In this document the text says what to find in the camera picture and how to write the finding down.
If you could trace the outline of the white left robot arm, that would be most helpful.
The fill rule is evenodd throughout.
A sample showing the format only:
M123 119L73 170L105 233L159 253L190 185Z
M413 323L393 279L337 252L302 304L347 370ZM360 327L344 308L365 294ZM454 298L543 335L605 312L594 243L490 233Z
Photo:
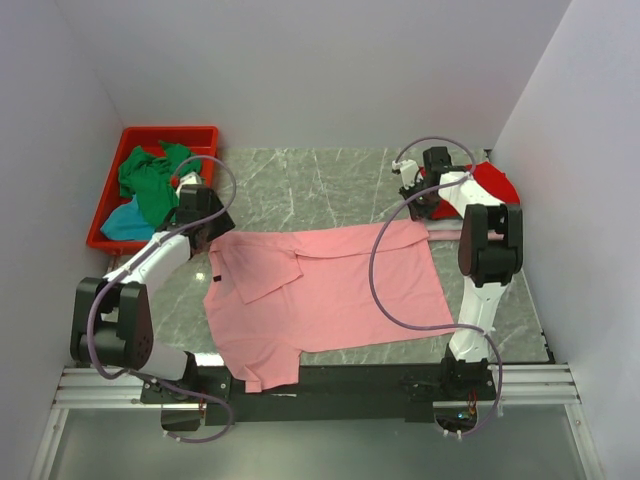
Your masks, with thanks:
M178 267L234 228L212 188L200 184L181 188L178 205L137 254L111 273L86 277L78 284L72 359L162 379L176 401L193 399L200 388L195 356L155 338L150 300Z

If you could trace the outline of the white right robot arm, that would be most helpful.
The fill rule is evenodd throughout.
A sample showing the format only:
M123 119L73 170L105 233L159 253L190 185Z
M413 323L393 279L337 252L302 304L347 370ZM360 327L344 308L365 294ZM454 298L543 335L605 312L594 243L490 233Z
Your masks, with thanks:
M439 374L444 395L460 399L493 383L486 335L501 297L523 264L523 213L515 187L485 161L455 166L447 148L423 152L423 164L397 159L392 171L413 220L462 219L458 266L464 279L458 323Z

